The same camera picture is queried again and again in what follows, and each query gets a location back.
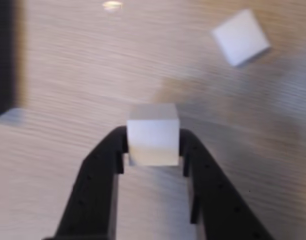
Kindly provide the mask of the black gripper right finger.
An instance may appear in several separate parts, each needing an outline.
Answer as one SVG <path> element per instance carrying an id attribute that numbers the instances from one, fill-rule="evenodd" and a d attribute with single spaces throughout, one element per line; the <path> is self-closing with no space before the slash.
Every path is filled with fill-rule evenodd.
<path id="1" fill-rule="evenodd" d="M 198 240 L 271 240 L 213 156 L 190 130 L 180 130 L 179 154 L 187 178 L 190 223 Z"/>

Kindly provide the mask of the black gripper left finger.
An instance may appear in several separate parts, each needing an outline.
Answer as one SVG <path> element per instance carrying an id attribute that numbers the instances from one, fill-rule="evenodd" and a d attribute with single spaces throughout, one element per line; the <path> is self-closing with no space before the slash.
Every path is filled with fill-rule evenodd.
<path id="1" fill-rule="evenodd" d="M 53 240 L 114 240 L 127 128 L 113 129 L 82 161 Z"/>

